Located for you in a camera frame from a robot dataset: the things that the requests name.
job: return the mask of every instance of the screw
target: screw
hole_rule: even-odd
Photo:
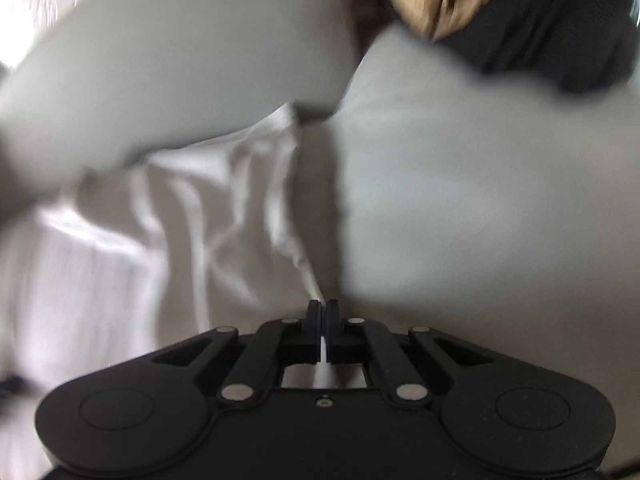
[[[247,400],[254,394],[254,389],[247,384],[230,384],[222,388],[220,394],[226,400]]]
[[[316,400],[316,406],[318,408],[330,408],[334,405],[334,402],[331,399],[323,398]]]
[[[429,391],[421,384],[400,384],[396,388],[396,395],[402,400],[423,400]]]

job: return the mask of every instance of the black clamp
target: black clamp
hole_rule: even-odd
[[[287,366],[360,364],[367,387],[281,388]],[[603,478],[607,399],[428,327],[393,334],[311,301],[70,381],[36,414],[48,480]]]

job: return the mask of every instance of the white bed sheet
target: white bed sheet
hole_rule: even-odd
[[[638,456],[636,95],[480,78],[396,25],[315,135],[337,154],[335,198],[317,189],[313,207],[337,201],[340,260],[303,240],[321,287],[340,269],[344,312],[583,380],[618,420],[603,467]]]
[[[0,478],[49,467],[33,429],[63,381],[219,325],[241,333],[321,299],[290,223],[288,105],[247,130],[88,174],[5,229],[0,374],[37,391],[0,419]]]

